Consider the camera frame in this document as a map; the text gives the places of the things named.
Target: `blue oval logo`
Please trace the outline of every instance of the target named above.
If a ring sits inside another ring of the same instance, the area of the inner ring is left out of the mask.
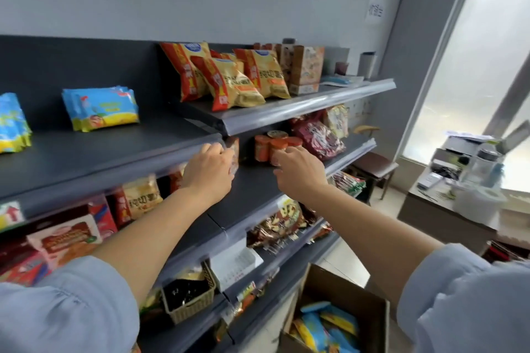
[[[200,44],[184,44],[184,46],[192,52],[200,52]]]

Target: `open cardboard box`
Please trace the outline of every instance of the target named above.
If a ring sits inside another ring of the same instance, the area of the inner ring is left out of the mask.
[[[277,350],[279,353],[312,352],[289,335],[289,329],[295,315],[300,314],[301,306],[319,301],[329,301],[357,318],[361,353],[387,352],[388,301],[317,265],[309,264],[283,324]]]

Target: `forearm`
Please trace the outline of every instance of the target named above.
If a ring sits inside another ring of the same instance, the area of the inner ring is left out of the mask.
[[[182,235],[208,208],[202,200],[190,188],[179,189],[92,255],[112,265],[141,304]]]
[[[403,287],[421,261],[443,246],[332,186],[321,186],[307,204],[341,235],[375,284],[397,306]]]

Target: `chair seat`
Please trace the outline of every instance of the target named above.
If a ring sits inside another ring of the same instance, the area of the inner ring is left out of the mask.
[[[375,152],[367,152],[354,161],[352,166],[368,176],[381,179],[394,171],[399,165]]]

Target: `person's left hand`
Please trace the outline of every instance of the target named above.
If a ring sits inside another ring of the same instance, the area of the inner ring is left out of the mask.
[[[232,187],[234,175],[229,172],[233,158],[232,149],[223,149],[219,143],[204,144],[186,165],[182,187],[193,189],[208,206],[221,201]]]

